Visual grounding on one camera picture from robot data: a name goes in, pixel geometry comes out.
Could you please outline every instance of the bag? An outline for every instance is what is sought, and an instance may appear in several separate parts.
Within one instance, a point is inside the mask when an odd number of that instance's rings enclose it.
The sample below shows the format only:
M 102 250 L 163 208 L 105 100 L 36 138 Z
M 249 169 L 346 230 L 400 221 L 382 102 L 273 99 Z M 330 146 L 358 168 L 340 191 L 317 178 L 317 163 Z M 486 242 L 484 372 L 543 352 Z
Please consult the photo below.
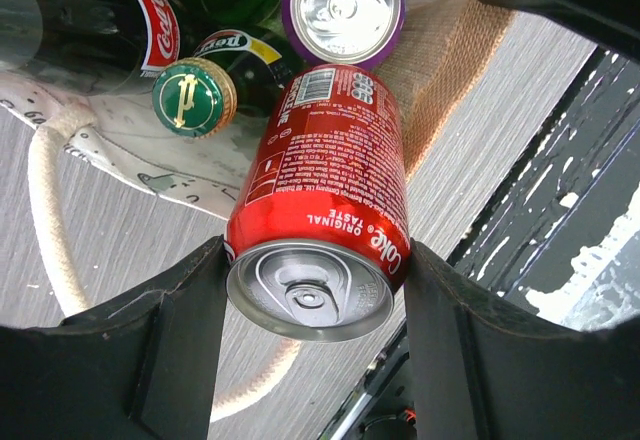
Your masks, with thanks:
M 400 106 L 407 179 L 484 72 L 511 18 L 511 12 L 476 0 L 436 0 L 407 13 L 398 46 L 375 71 Z M 211 137 L 186 139 L 156 119 L 151 95 L 77 97 L 6 74 L 0 75 L 0 104 L 37 129 L 29 151 L 32 210 L 43 262 L 67 316 L 89 308 L 89 302 L 61 219 L 55 175 L 59 149 L 133 188 L 226 219 L 266 125 L 238 116 Z M 217 395 L 212 421 L 266 395 L 299 347 L 283 340 L 271 363 L 247 386 Z

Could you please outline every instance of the white rope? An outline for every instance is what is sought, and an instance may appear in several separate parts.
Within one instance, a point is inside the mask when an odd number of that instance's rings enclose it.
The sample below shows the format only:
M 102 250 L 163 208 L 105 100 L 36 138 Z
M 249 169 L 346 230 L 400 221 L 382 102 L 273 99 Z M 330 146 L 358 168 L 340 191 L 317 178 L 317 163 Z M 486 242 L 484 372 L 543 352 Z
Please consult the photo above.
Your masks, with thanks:
M 29 197 L 42 262 L 65 316 L 91 307 L 73 263 L 58 195 L 58 154 L 80 128 L 95 124 L 93 111 L 74 103 L 40 125 L 29 146 Z M 300 350 L 283 339 L 268 365 L 246 385 L 215 397 L 211 422 L 233 415 L 265 397 L 287 374 Z
M 93 112 L 74 103 L 40 125 L 29 146 L 29 198 L 42 263 L 60 308 L 69 317 L 90 307 L 73 264 L 58 195 L 58 154 L 80 128 L 95 121 Z

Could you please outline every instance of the coca-cola bottle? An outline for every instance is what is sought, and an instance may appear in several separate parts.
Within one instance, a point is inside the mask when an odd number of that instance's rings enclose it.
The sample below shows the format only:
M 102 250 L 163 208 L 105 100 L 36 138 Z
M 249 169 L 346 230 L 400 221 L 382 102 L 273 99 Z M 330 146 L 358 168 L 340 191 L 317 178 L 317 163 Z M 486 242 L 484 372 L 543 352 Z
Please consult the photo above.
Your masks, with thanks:
M 81 95 L 149 92 L 215 28 L 189 20 L 170 0 L 0 0 L 0 71 Z

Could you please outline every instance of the chipped white paint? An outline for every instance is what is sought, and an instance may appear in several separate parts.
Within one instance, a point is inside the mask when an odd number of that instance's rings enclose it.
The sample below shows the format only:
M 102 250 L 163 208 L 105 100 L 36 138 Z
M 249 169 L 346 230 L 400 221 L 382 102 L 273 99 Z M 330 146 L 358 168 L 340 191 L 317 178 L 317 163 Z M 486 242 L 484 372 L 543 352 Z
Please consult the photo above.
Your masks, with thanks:
M 538 177 L 538 180 L 536 180 L 536 183 L 533 184 L 533 187 L 531 187 L 531 189 L 529 190 L 529 192 L 527 193 L 527 196 L 524 199 L 524 203 L 523 205 L 526 205 L 527 202 L 529 201 L 529 199 L 531 198 L 531 195 L 533 195 L 536 190 L 538 189 L 538 187 L 540 186 L 540 184 L 544 181 L 545 177 L 549 174 L 549 172 L 551 171 L 551 169 L 553 168 L 553 163 L 550 164 L 546 170 L 544 172 L 542 172 L 542 175 L 540 175 Z
M 564 162 L 564 165 L 562 167 L 562 173 L 566 172 L 567 169 L 569 168 L 569 166 L 571 165 L 571 162 L 573 162 L 573 157 L 569 157 L 567 158 L 567 161 Z
M 556 144 L 564 137 L 564 132 L 567 131 L 567 129 L 569 128 L 568 125 L 565 125 L 565 127 L 562 129 L 562 131 L 560 132 L 560 134 L 556 135 L 556 139 L 553 141 L 553 143 L 551 144 L 551 146 L 549 148 L 547 148 L 546 153 L 544 154 L 545 157 L 549 156 L 549 154 L 551 153 L 551 151 L 555 148 Z
M 482 268 L 480 268 L 480 271 L 478 272 L 478 278 L 476 278 L 476 281 L 480 281 L 482 279 L 482 277 L 484 277 L 484 273 L 487 269 L 487 267 L 489 266 L 489 264 L 491 263 L 491 260 L 493 260 L 493 257 L 495 257 L 498 252 L 500 250 L 502 250 L 502 247 L 504 247 L 507 242 L 509 241 L 510 237 L 505 237 L 502 239 L 502 241 L 498 244 L 498 246 L 493 250 L 493 252 L 491 252 L 491 255 L 489 255 L 489 258 L 487 258 L 487 261 L 484 262 L 484 265 L 482 265 Z
M 469 237 L 469 234 L 473 231 L 473 225 L 469 225 L 469 228 L 467 228 L 465 230 L 465 232 L 462 234 L 462 240 L 466 239 Z
M 549 133 L 547 133 L 547 136 L 542 139 L 542 141 L 540 142 L 540 146 L 538 147 L 538 150 L 536 151 L 536 155 L 538 155 L 539 153 L 541 153 L 545 149 L 545 147 L 547 146 L 547 142 L 551 138 L 551 134 L 553 134 L 553 131 L 555 129 L 556 129 L 556 127 L 553 127 L 551 129 L 551 131 Z
M 482 240 L 482 243 L 480 244 L 479 248 L 484 247 L 485 243 L 487 243 L 487 241 L 491 238 L 491 235 L 493 235 L 493 232 L 495 231 L 495 229 L 498 228 L 498 225 L 500 225 L 500 223 L 502 222 L 502 219 L 511 211 L 512 206 L 513 206 L 513 203 L 510 203 L 509 205 L 507 205 L 507 207 L 504 209 L 504 212 L 502 212 L 502 215 L 500 215 L 500 218 L 493 225 L 493 228 L 489 231 L 488 234 L 485 235 L 485 238 L 484 240 Z
M 551 228 L 549 228 L 549 231 L 544 236 L 545 240 L 547 240 L 549 237 L 551 237 L 551 235 L 553 235 L 553 232 L 556 231 L 556 228 L 558 228 L 558 226 L 562 223 L 562 220 L 564 220 L 564 215 L 551 224 Z
M 520 172 L 520 175 L 518 175 L 518 181 L 522 180 L 522 177 L 524 177 L 524 174 L 527 173 L 530 168 L 531 168 L 531 160 L 527 162 L 527 164 L 524 166 L 524 169 Z
M 550 293 L 528 289 L 525 293 L 525 298 L 531 305 L 540 310 L 538 316 L 551 322 L 577 329 L 595 329 L 606 326 L 602 323 L 587 323 L 584 315 L 580 314 L 580 310 L 584 309 L 585 304 L 599 303 L 602 306 L 609 307 L 612 318 L 618 321 L 628 318 L 628 315 L 637 313 L 635 310 L 630 310 L 631 296 L 637 295 L 637 293 L 627 291 L 623 285 L 617 284 L 615 280 L 607 283 L 607 285 L 599 285 L 593 295 L 586 296 L 585 293 L 605 268 L 611 263 L 616 265 L 616 255 L 638 232 L 640 232 L 640 185 L 631 198 L 627 212 L 613 222 L 611 230 L 602 242 L 593 247 L 583 246 L 580 249 L 580 253 L 571 260 L 574 273 L 562 288 Z M 622 299 L 622 307 L 614 304 L 606 305 L 602 298 L 603 289 L 614 290 Z M 576 311 L 574 312 L 574 307 L 578 303 L 581 304 L 581 308 L 575 309 Z M 607 321 L 607 324 L 610 326 L 615 323 Z
M 531 242 L 529 242 L 529 245 L 536 245 L 538 243 L 535 240 L 531 240 Z M 531 262 L 533 262 L 533 260 L 538 256 L 539 251 L 540 251 L 540 247 L 536 248 L 533 252 L 531 252 L 531 255 L 529 255 L 529 258 L 527 258 L 527 261 L 524 262 L 524 265 L 522 266 L 522 268 L 519 270 L 518 273 L 522 274 L 529 267 L 529 265 L 531 265 Z
M 579 198 L 580 197 L 577 193 L 569 192 L 564 197 L 562 197 L 562 199 L 560 200 L 560 205 L 565 208 L 573 208 Z

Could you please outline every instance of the can lid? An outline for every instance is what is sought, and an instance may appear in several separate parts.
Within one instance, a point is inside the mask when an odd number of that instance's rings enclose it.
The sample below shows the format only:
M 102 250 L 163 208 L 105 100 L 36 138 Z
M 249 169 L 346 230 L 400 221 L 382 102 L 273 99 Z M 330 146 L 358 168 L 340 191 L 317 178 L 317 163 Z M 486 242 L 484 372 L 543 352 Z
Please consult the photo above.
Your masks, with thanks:
M 156 80 L 153 108 L 172 132 L 205 137 L 232 120 L 236 88 L 227 72 L 210 60 L 185 58 L 165 68 Z
M 283 22 L 299 54 L 318 63 L 372 68 L 398 40 L 404 0 L 284 0 Z
M 373 262 L 315 240 L 279 240 L 248 250 L 231 266 L 227 294 L 261 327 L 319 342 L 366 335 L 393 310 L 391 288 Z

